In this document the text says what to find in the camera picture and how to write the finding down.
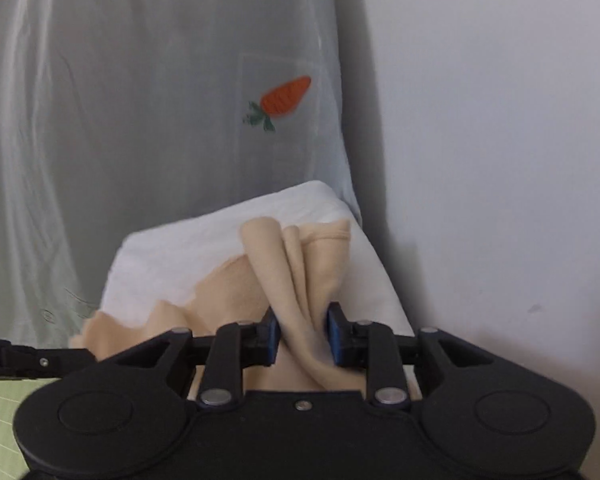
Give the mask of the beige knit sweater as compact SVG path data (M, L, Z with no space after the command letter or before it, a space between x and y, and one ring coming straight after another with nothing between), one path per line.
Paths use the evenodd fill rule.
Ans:
M203 278L185 306L160 300L136 327L97 313L71 338L71 348L104 360L172 328L210 336L225 324L257 322L272 310L282 329L276 362L246 370L246 389L363 391L363 374L335 365L325 335L331 302L340 301L347 318L356 320L372 314L369 307L355 307L379 298L349 269L350 221L281 226L261 217L244 223L240 238L242 254Z

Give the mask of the green checkered mat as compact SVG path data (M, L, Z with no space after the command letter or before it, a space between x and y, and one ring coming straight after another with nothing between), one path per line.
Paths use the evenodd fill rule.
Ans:
M12 421L20 403L53 379L0 380L0 480L20 479L28 470L19 451Z

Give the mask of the white folded garment top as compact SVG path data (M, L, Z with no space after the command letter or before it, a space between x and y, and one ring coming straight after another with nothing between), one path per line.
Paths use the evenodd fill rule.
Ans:
M239 228L259 217L282 226L350 220L350 259L338 294L343 311L351 321L371 320L399 335L414 334L372 244L348 205L320 181L129 235L114 257L100 310L126 326L140 326L160 300L186 304L198 282L242 253Z

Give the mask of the grey carrot print sheet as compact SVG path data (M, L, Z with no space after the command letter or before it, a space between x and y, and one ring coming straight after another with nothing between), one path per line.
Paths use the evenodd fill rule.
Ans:
M335 0L0 0L0 339L64 344L133 232L354 205L341 109Z

